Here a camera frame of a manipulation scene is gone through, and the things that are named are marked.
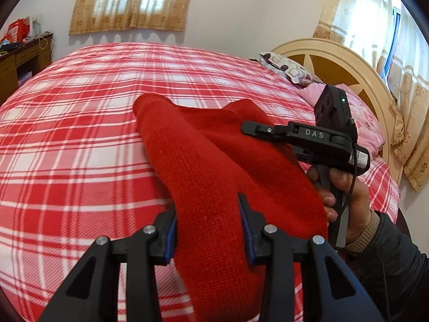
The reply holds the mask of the dark jacket right forearm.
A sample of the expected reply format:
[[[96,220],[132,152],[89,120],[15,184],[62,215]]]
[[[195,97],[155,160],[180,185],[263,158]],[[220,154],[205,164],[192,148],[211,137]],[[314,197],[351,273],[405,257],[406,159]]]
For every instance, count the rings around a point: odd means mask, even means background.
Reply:
[[[428,256],[384,213],[373,211],[344,259],[385,321],[428,320]]]

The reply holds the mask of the person's right hand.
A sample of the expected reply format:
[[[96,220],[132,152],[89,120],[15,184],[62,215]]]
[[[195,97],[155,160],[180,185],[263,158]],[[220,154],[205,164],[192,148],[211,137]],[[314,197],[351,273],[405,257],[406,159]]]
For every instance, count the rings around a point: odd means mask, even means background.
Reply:
[[[306,175],[322,200],[328,222],[334,222],[338,218],[338,213],[334,210],[336,198],[318,182],[319,172],[317,168],[310,167],[306,171]],[[360,180],[354,180],[352,174],[347,174],[338,169],[330,169],[329,178],[334,187],[348,197],[349,218],[345,233],[345,243],[348,245],[359,238],[372,218],[368,187]]]

